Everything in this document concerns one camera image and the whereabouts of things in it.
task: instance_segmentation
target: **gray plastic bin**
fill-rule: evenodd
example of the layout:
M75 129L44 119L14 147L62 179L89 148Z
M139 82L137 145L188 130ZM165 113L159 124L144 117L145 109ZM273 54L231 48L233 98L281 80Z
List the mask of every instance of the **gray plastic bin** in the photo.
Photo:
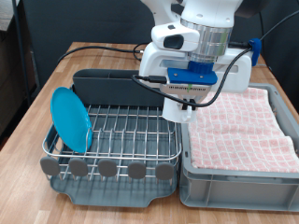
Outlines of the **gray plastic bin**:
M299 148L299 127L277 89L250 83L269 92L281 130ZM299 211L299 174L198 169L191 165L188 127L182 125L181 201L190 207Z

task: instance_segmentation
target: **dark background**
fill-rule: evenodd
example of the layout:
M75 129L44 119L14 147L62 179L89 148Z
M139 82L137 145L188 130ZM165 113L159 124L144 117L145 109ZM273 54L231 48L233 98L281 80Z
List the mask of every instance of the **dark background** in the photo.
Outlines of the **dark background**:
M50 77L58 58L74 41L138 44L150 42L154 25L139 0L23 0L35 54L39 85ZM173 6L181 11L181 6ZM272 0L261 15L264 30L299 9L297 0ZM263 56L299 111L299 16L286 21L264 40ZM260 15L235 18L232 41L262 36Z

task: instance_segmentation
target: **blue plate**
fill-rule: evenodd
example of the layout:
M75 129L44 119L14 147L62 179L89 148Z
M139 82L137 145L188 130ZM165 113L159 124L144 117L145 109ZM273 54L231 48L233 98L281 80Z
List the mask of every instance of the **blue plate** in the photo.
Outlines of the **blue plate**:
M56 89L50 100L50 113L57 133L72 150L86 151L86 135L92 124L84 104L71 90L65 87ZM88 148L93 140L93 132L88 135Z

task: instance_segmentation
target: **wooden table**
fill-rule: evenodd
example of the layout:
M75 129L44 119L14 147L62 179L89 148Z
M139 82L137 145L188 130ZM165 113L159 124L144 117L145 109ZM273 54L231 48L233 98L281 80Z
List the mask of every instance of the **wooden table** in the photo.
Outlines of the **wooden table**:
M74 43L70 49L90 45L100 44ZM298 213L189 208L180 202L178 190L154 200L148 208L79 206L66 195L57 194L39 165L45 156L42 141L51 125L50 97L57 87L69 87L74 73L84 68L138 69L139 61L132 54L99 49L78 51L61 61L0 153L0 223L299 223ZM299 122L266 67L253 68L251 81L275 85Z

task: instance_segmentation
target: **pink cloth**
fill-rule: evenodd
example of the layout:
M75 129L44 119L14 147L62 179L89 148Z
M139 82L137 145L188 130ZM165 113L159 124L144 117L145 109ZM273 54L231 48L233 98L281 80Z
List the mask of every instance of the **pink cloth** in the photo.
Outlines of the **pink cloth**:
M198 109L189 135L195 168L299 172L292 140L280 130L266 90L221 93L213 105Z

